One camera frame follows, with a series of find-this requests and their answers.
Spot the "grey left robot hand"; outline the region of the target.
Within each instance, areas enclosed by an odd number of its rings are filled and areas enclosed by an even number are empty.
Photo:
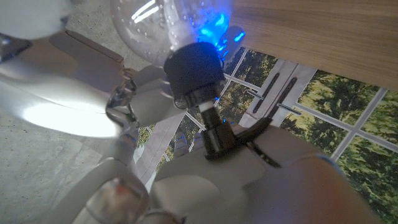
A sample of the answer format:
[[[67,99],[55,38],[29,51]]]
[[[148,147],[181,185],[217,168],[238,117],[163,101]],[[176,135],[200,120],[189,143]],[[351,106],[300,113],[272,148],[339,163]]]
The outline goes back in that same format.
[[[47,223],[379,223],[338,166],[313,145],[269,126],[218,161],[198,149],[165,163],[150,189],[109,158]]]

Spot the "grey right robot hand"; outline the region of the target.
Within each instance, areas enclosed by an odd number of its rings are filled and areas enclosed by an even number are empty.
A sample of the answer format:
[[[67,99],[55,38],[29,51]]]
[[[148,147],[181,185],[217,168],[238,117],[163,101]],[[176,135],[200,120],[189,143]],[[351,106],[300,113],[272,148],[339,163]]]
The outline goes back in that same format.
[[[122,56],[69,30],[37,40],[1,36],[1,111],[94,138],[181,113],[161,68],[126,68]]]

